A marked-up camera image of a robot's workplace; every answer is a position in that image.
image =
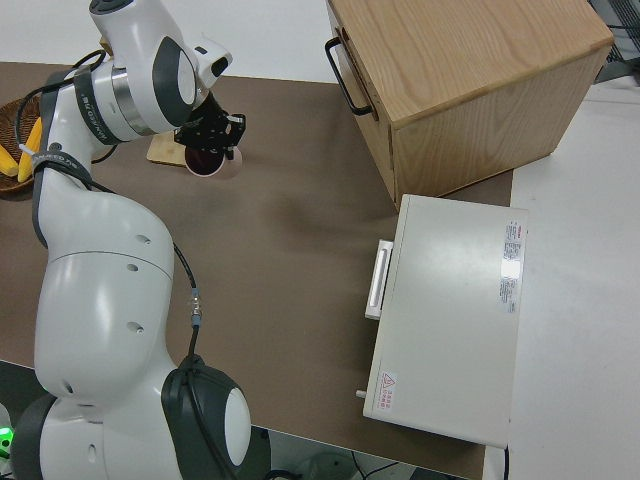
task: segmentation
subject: white table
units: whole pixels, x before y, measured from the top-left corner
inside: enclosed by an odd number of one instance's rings
[[[640,476],[640,88],[593,86],[550,157],[515,171],[530,211],[512,480]],[[501,479],[489,449],[486,480]]]

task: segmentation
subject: brown mat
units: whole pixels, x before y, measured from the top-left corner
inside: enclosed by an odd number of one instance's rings
[[[0,104],[55,69],[0,64]],[[377,242],[393,239],[397,214],[337,85],[223,78],[214,93],[248,119],[235,179],[151,163],[149,139],[93,169],[162,218],[188,257],[204,302],[198,351],[243,387],[256,425],[481,478],[484,447],[364,418],[355,397],[377,329],[364,318]],[[504,205],[510,186],[502,175],[455,196]],[[0,201],[0,358],[32,365],[45,264],[31,202]],[[188,346],[189,291],[176,264],[175,361]]]

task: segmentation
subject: cable connector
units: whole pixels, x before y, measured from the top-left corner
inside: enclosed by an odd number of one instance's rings
[[[202,321],[202,307],[200,305],[200,291],[191,289],[191,326],[200,328]]]

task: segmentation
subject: printed label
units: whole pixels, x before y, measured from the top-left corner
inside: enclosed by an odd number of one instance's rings
[[[380,372],[380,380],[378,381],[378,399],[376,400],[376,409],[390,412],[393,408],[393,396],[396,389],[398,376],[391,372]]]
[[[499,298],[502,308],[508,313],[515,313],[518,308],[523,235],[522,225],[517,221],[512,221],[505,229]]]

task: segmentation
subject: wooden block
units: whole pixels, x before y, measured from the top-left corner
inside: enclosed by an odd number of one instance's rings
[[[163,165],[185,167],[184,145],[173,141],[173,132],[155,135],[147,152],[147,159]]]
[[[442,196],[551,153],[604,63],[583,0],[328,0],[391,198]]]

